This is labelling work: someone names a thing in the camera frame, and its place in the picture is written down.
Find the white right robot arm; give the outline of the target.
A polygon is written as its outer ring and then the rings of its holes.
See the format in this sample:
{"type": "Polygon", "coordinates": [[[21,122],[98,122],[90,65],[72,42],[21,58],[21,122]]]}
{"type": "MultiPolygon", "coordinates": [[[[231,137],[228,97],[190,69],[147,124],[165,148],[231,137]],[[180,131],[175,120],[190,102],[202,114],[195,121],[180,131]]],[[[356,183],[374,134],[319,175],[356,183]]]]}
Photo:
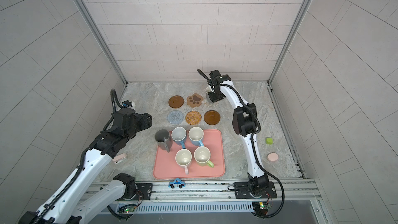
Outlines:
{"type": "Polygon", "coordinates": [[[218,70],[211,71],[209,75],[207,82],[211,89],[208,94],[211,101],[218,102],[226,98],[234,107],[232,126],[244,142],[250,193],[256,197],[264,195],[269,187],[269,179],[257,151],[257,133],[261,131],[257,108],[254,103],[248,103],[241,97],[229,75],[221,75],[218,70]]]}

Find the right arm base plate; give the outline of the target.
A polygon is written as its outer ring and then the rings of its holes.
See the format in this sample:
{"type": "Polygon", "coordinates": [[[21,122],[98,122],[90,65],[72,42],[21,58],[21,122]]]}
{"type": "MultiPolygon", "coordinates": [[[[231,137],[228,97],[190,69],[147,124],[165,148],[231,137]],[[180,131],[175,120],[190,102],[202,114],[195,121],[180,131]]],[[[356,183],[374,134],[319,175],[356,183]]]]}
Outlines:
{"type": "Polygon", "coordinates": [[[254,193],[250,189],[249,183],[247,181],[237,181],[234,182],[233,188],[228,187],[235,193],[236,199],[276,199],[277,192],[272,181],[269,182],[268,186],[261,189],[260,192],[254,193]]]}

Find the tan rattan coaster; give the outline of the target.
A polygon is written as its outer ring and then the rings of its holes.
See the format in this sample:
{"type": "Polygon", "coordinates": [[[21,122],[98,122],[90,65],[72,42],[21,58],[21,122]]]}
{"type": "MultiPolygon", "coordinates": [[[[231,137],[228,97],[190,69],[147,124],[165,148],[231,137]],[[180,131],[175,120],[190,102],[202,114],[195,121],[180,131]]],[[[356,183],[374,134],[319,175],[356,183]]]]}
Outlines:
{"type": "Polygon", "coordinates": [[[189,125],[197,125],[201,122],[202,115],[197,111],[190,111],[186,114],[185,120],[189,125]]]}

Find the cork paw print coaster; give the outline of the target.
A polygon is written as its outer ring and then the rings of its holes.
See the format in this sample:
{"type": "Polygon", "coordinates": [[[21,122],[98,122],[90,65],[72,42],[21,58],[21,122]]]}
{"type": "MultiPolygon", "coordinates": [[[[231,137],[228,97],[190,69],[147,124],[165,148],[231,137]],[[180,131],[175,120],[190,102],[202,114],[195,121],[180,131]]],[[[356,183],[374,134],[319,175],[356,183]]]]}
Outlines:
{"type": "Polygon", "coordinates": [[[187,105],[191,108],[199,107],[202,105],[203,100],[204,98],[201,95],[194,93],[193,95],[187,97],[187,105]]]}

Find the blue mug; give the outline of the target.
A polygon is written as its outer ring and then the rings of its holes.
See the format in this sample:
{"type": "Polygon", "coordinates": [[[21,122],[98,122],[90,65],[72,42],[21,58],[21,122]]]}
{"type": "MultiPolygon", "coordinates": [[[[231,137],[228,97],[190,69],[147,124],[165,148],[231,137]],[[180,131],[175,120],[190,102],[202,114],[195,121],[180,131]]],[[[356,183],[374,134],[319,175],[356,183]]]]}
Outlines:
{"type": "Polygon", "coordinates": [[[183,149],[186,149],[185,142],[187,139],[187,131],[185,128],[176,127],[172,131],[172,139],[177,145],[181,146],[183,149]]]}
{"type": "Polygon", "coordinates": [[[204,146],[204,131],[200,127],[192,127],[188,133],[191,143],[195,146],[204,146]]]}

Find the grey handled white mug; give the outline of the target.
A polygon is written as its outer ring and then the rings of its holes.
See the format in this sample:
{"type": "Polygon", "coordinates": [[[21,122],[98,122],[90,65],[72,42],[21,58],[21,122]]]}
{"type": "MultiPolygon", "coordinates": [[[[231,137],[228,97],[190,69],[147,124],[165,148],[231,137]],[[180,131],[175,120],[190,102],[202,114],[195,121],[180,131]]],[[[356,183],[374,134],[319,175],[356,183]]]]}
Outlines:
{"type": "Polygon", "coordinates": [[[206,87],[205,94],[206,94],[205,95],[206,96],[206,101],[208,103],[213,103],[213,101],[212,101],[213,90],[212,90],[211,86],[207,86],[206,87]]]}

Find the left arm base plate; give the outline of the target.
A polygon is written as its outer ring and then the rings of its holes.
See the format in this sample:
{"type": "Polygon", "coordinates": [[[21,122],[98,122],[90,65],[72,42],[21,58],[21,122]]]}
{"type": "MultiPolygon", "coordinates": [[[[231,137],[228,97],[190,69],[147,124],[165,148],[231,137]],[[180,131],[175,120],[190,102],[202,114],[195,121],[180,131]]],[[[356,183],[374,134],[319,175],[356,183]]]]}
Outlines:
{"type": "Polygon", "coordinates": [[[118,201],[146,201],[150,200],[153,184],[138,183],[135,186],[129,185],[125,189],[124,195],[118,201]]]}

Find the green handled white mug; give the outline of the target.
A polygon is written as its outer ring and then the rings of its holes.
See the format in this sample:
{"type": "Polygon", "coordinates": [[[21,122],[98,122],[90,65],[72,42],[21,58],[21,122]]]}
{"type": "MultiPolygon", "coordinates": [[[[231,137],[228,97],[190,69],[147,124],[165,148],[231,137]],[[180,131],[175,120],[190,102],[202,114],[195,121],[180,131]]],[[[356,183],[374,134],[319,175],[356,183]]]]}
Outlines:
{"type": "Polygon", "coordinates": [[[205,146],[198,147],[194,152],[195,161],[201,167],[204,166],[209,166],[211,168],[215,167],[215,165],[210,161],[210,157],[211,157],[211,152],[205,146]]]}

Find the light blue woven coaster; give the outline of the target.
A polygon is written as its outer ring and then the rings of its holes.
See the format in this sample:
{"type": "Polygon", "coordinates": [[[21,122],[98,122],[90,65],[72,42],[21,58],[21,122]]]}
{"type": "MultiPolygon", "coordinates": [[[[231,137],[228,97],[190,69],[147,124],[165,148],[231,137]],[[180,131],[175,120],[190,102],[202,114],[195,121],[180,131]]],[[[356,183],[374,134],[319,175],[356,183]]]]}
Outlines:
{"type": "Polygon", "coordinates": [[[181,111],[171,111],[167,116],[167,120],[171,124],[178,125],[184,120],[184,114],[181,111]]]}

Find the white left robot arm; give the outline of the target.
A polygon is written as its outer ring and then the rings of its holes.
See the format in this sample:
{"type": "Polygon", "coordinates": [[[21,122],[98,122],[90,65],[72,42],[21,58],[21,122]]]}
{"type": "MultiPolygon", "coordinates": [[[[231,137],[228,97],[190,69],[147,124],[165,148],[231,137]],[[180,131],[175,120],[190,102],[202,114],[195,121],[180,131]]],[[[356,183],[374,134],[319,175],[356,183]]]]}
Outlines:
{"type": "Polygon", "coordinates": [[[152,126],[152,116],[138,114],[130,107],[113,114],[113,125],[102,131],[86,148],[78,167],[38,210],[27,211],[21,224],[85,224],[118,199],[130,200],[137,194],[135,178],[119,173],[94,196],[83,203],[81,197],[106,165],[140,131],[152,126]]]}

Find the multicolour woven rope coaster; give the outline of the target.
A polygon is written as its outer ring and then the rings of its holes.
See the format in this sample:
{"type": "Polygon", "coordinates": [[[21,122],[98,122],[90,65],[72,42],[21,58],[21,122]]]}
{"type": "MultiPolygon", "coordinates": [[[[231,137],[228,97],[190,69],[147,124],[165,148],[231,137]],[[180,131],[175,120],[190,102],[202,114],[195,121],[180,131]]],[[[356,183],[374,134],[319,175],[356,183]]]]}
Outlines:
{"type": "Polygon", "coordinates": [[[218,102],[212,102],[212,101],[208,101],[208,100],[206,100],[205,101],[205,106],[207,106],[207,107],[210,107],[210,108],[215,108],[215,107],[217,107],[218,106],[218,102]]]}

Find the brown wooden coaster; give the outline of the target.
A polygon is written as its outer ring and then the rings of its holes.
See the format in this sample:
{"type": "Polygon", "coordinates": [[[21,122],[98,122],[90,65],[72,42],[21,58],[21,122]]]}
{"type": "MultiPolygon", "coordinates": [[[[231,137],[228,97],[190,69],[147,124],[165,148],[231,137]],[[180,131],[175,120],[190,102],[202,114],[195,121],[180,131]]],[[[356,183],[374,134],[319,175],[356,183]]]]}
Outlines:
{"type": "Polygon", "coordinates": [[[174,96],[170,97],[170,99],[169,99],[169,106],[171,108],[177,109],[177,108],[182,107],[183,104],[184,104],[184,98],[180,95],[174,95],[174,96]]]}
{"type": "Polygon", "coordinates": [[[220,114],[215,110],[207,111],[204,114],[204,121],[209,125],[216,125],[221,119],[220,114]]]}

